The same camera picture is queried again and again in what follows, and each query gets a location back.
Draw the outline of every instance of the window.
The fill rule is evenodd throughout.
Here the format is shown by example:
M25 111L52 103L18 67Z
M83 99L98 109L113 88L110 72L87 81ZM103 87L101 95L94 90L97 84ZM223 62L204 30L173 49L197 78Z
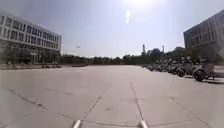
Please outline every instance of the window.
M40 37L42 37L42 31L40 31Z
M58 37L56 37L56 42L58 42Z
M1 21L0 24L3 24L3 23L4 23L4 19L5 19L4 16L1 16L1 17L0 17L0 21Z
M45 39L46 39L46 34L47 34L46 32L44 32L44 34L43 34L43 37L44 37Z
M42 46L44 46L44 40L42 40L42 43L41 43L41 45L42 45Z
M28 36L28 43L31 43L31 37Z
M26 29L26 25L24 24L24 25L23 25L23 30L22 30L22 31L25 32L25 29Z
M36 37L31 36L31 43L36 44Z
M37 38L37 44L40 45L40 43L41 43L41 39Z
M13 26L12 26L12 28L18 30L18 29L19 29L19 26L20 26L20 23L19 23L18 21L15 20L15 21L13 22Z
M6 38L9 39L9 37L10 37L10 30L7 31L7 37Z
M6 37L6 32L7 32L7 30L6 30L6 28L4 29L4 33L3 33L3 37L5 38Z
M27 26L27 33L31 33L32 27L31 26Z
M11 39L17 40L18 32L16 31L11 31Z
M32 34L37 35L37 29L36 28L33 28Z
M24 34L23 33L19 33L19 41L23 42L23 38L24 38Z
M26 35L26 39L25 39L25 42L28 42L28 35Z
M0 27L0 36L2 35L1 33L2 33L2 27Z
M11 25L12 25L12 19L7 18L6 23L5 23L5 26L11 27Z

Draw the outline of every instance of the concrete pavement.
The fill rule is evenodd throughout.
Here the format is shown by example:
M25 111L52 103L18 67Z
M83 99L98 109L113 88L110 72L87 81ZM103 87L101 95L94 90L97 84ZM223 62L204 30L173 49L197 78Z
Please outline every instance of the concrete pavement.
M224 80L137 66L0 71L0 128L222 128Z

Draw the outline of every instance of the motorcycle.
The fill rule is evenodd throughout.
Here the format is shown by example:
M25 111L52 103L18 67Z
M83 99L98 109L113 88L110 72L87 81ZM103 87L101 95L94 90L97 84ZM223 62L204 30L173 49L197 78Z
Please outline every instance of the motorcycle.
M214 64L208 63L205 60L202 61L200 68L194 71L194 78L197 81L203 81L204 79L208 80L209 77L212 77L215 80Z
M183 66L177 68L177 75L183 77L184 75L193 75L195 67L191 61L184 62Z

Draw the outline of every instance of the building facade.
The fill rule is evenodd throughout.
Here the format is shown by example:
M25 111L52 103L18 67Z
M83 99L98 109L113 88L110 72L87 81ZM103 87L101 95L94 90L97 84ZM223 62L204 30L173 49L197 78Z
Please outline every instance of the building facade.
M38 63L44 53L60 52L61 40L59 34L0 10L0 53L7 46L25 49L31 62Z
M184 32L185 48L215 59L224 48L224 10Z

